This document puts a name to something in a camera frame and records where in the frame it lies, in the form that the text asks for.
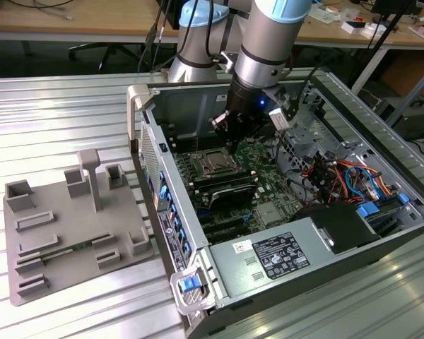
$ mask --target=power supply label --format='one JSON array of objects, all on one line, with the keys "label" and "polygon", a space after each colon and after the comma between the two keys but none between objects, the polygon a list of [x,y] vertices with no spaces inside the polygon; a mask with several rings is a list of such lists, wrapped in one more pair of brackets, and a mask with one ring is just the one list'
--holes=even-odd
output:
[{"label": "power supply label", "polygon": [[291,232],[255,242],[253,249],[272,280],[310,265]]}]

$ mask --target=wooden desk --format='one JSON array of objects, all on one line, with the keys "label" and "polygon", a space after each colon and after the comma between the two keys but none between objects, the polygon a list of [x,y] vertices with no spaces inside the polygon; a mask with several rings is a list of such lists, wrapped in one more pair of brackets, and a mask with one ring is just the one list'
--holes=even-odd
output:
[{"label": "wooden desk", "polygon": [[[16,0],[31,4],[30,0]],[[75,0],[65,5],[73,20],[65,20],[33,8],[23,8],[2,0],[0,4],[0,40],[81,41],[81,42],[144,42],[157,16],[155,0]],[[339,9],[358,8],[360,15],[371,21],[374,14],[349,0],[335,5]],[[424,40],[399,24],[384,46],[376,53],[353,87],[354,92],[365,84],[390,49],[422,49]],[[176,43],[177,31],[165,29],[164,42]],[[337,22],[326,25],[306,17],[296,44],[320,47],[367,48],[369,40],[351,35]]]},{"label": "wooden desk", "polygon": [[[16,1],[22,4],[32,3],[29,0]],[[35,8],[25,8],[2,0],[0,32],[128,35],[132,42],[143,42],[154,24],[159,8],[155,0],[74,0],[65,7],[66,14],[72,16],[73,20],[66,20]],[[164,34],[166,37],[176,37],[177,31],[173,30],[167,22]]]},{"label": "wooden desk", "polygon": [[[377,14],[370,13],[367,9],[360,5],[355,5],[344,0],[334,7],[343,10],[345,8],[356,8],[360,11],[361,16],[365,22],[372,22],[372,18]],[[385,40],[385,45],[389,46],[390,49],[424,49],[424,39],[419,37],[415,33],[411,32],[408,27],[412,24],[399,23],[399,29],[396,32],[392,32]],[[329,44],[335,45],[336,47],[349,47],[353,48],[366,48],[369,44],[369,39],[362,35],[352,35],[341,29],[340,22],[333,22],[328,25],[322,23],[310,16],[307,16],[305,23],[300,30],[298,35],[297,44]]]}]

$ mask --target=floor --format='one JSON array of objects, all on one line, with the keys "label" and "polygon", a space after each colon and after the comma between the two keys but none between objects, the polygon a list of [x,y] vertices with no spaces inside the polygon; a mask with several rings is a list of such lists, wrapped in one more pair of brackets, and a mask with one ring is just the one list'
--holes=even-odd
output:
[{"label": "floor", "polygon": [[[18,41],[0,41],[0,78],[28,76],[67,76],[97,74],[99,64],[105,54],[105,48],[89,49],[77,53],[77,60],[69,60],[69,47],[80,42],[30,42],[32,56],[25,56],[22,44]],[[139,52],[140,47],[129,45],[133,52]],[[327,58],[330,53],[343,54],[332,49],[316,47],[295,47],[294,66],[315,66]],[[174,53],[173,45],[163,45],[158,53],[157,63],[164,62]],[[344,60],[329,65],[334,73],[345,81],[355,67],[355,61],[350,55]],[[127,55],[117,53],[110,57],[104,73],[134,73],[137,64]]]}]

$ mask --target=metal workbench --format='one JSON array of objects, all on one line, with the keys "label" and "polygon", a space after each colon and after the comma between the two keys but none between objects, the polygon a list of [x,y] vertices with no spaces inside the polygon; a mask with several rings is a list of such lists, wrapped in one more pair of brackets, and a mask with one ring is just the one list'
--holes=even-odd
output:
[{"label": "metal workbench", "polygon": [[[0,79],[0,338],[184,338],[159,255],[21,307],[8,300],[4,184],[22,178],[33,186],[61,181],[63,171],[77,164],[76,151],[94,147],[103,164],[121,164],[147,216],[127,148],[125,93],[135,83],[162,81],[147,75]],[[398,147],[399,157],[405,153],[406,163],[420,176],[424,165],[409,160],[411,149],[397,144],[391,149]],[[148,220],[146,226],[151,233]],[[424,338],[424,235],[378,263],[212,338],[269,335]]]}]

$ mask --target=motherboard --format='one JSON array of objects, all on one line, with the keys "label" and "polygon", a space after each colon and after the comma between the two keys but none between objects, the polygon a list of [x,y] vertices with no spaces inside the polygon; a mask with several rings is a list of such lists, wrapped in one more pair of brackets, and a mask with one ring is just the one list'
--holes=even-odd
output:
[{"label": "motherboard", "polygon": [[212,244],[288,222],[302,204],[258,139],[225,148],[175,154],[204,233]]}]

